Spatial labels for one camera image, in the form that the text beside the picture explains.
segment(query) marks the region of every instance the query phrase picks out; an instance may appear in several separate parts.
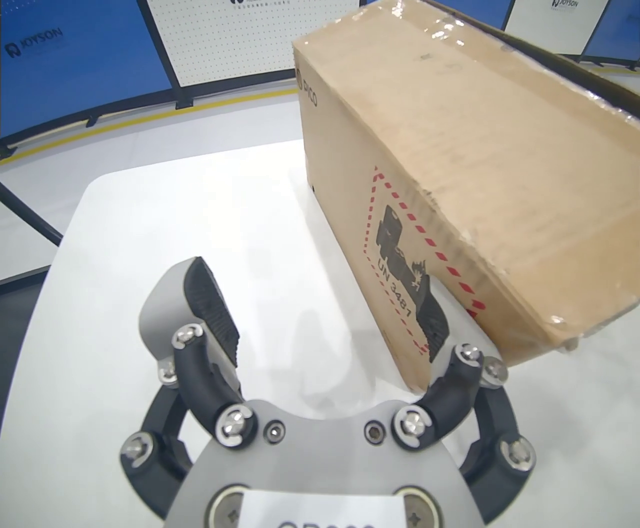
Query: white tabletop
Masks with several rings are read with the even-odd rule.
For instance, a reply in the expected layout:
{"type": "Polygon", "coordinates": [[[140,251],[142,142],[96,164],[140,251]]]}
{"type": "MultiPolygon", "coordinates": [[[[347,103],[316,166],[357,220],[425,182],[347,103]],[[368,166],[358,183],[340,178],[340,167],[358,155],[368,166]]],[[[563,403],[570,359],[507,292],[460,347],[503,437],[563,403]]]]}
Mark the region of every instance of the white tabletop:
{"type": "MultiPolygon", "coordinates": [[[[159,387],[140,308],[195,255],[239,328],[247,399],[314,418],[415,399],[307,187],[301,141],[109,174],[85,193],[24,341],[0,435],[0,526],[161,526],[118,451],[159,387]]],[[[638,526],[639,319],[511,370],[538,467],[494,526],[638,526]]],[[[468,422],[447,439],[457,460],[474,433],[468,422]]],[[[208,440],[191,417],[181,436],[192,458],[208,440]]]]}

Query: black plastic bracket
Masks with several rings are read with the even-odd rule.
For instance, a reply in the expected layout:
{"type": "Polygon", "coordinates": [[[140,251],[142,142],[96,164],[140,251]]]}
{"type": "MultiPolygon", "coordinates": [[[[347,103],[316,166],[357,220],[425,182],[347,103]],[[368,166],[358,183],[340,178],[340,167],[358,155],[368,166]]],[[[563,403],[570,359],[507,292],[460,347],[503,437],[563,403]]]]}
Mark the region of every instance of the black plastic bracket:
{"type": "Polygon", "coordinates": [[[91,115],[91,116],[89,116],[89,119],[87,119],[87,121],[86,121],[85,128],[90,129],[91,127],[93,127],[98,122],[99,118],[100,118],[99,115],[91,115]]]}
{"type": "Polygon", "coordinates": [[[175,350],[173,359],[184,402],[200,425],[215,438],[216,421],[222,411],[242,403],[243,398],[227,384],[220,368],[209,363],[206,333],[195,337],[182,350],[175,350]]]}
{"type": "Polygon", "coordinates": [[[141,432],[152,436],[149,459],[134,468],[120,455],[120,463],[140,499],[158,517],[165,519],[180,486],[192,467],[184,444],[178,440],[187,408],[177,390],[161,387],[142,424],[141,432]]]}
{"type": "Polygon", "coordinates": [[[6,145],[0,145],[0,159],[7,159],[11,157],[18,147],[7,147],[6,145]]]}
{"type": "Polygon", "coordinates": [[[464,363],[456,353],[444,376],[436,380],[415,404],[429,413],[435,427],[435,440],[447,436],[467,417],[480,386],[482,356],[478,366],[464,363]]]}
{"type": "Polygon", "coordinates": [[[178,100],[175,103],[176,110],[182,110],[183,108],[191,108],[193,106],[193,99],[185,98],[178,100]]]}
{"type": "Polygon", "coordinates": [[[500,451],[502,442],[519,440],[520,433],[503,388],[481,388],[474,405],[480,439],[460,467],[485,522],[496,519],[518,496],[531,471],[511,467],[500,451]]]}

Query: white floor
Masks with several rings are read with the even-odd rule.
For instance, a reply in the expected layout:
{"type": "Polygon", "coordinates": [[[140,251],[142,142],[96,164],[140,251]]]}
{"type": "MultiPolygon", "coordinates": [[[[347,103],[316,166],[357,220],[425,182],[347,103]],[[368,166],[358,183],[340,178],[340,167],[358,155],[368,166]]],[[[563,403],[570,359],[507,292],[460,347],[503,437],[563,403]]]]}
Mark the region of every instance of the white floor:
{"type": "MultiPolygon", "coordinates": [[[[285,83],[275,88],[294,87],[294,83],[285,83]]],[[[235,97],[246,93],[237,93],[235,97]]],[[[115,122],[131,118],[131,115],[121,116],[115,122]]],[[[113,119],[99,122],[96,128],[113,122],[113,119]]],[[[20,148],[34,148],[83,130],[81,127],[20,148]]],[[[298,96],[285,95],[165,118],[75,141],[1,165],[0,181],[64,234],[87,185],[103,174],[301,138],[298,96]]],[[[0,280],[49,265],[56,250],[3,205],[0,205],[0,245],[0,280]]]]}

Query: blue panel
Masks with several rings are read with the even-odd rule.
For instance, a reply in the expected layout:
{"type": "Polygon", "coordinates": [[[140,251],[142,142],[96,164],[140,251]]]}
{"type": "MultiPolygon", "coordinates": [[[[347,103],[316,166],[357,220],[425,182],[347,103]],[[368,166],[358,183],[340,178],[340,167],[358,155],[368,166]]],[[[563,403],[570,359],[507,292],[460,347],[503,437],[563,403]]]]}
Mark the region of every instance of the blue panel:
{"type": "Polygon", "coordinates": [[[585,55],[640,59],[640,0],[611,0],[585,55]]]}
{"type": "Polygon", "coordinates": [[[2,0],[3,136],[170,88],[136,0],[2,0]]]}
{"type": "Polygon", "coordinates": [[[510,0],[438,0],[480,22],[500,29],[509,10],[510,0]]]}

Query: metal pole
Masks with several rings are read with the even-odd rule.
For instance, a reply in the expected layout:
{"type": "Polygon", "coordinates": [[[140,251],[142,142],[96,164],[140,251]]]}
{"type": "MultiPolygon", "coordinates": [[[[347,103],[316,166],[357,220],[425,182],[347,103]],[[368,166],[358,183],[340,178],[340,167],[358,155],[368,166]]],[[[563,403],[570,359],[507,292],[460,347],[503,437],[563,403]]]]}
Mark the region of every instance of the metal pole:
{"type": "Polygon", "coordinates": [[[0,183],[0,204],[4,204],[9,211],[14,212],[21,220],[33,227],[49,242],[59,246],[62,242],[62,234],[52,225],[48,224],[34,210],[29,208],[20,198],[14,195],[2,183],[0,183]]]}

